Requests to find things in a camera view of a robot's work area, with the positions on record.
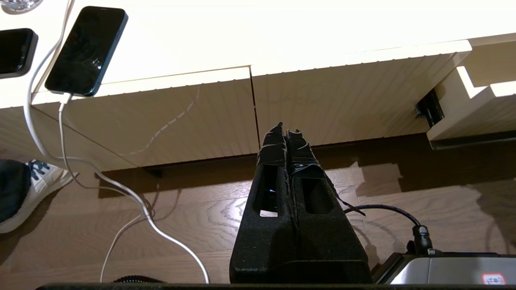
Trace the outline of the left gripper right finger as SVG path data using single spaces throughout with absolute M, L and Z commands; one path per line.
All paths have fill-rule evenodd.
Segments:
M 302 132 L 288 131 L 295 262 L 302 282 L 371 282 L 368 256 Z

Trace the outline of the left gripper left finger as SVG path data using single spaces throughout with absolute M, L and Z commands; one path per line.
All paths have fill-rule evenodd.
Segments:
M 266 133 L 230 259 L 231 282 L 282 282 L 295 257 L 294 208 L 280 122 Z

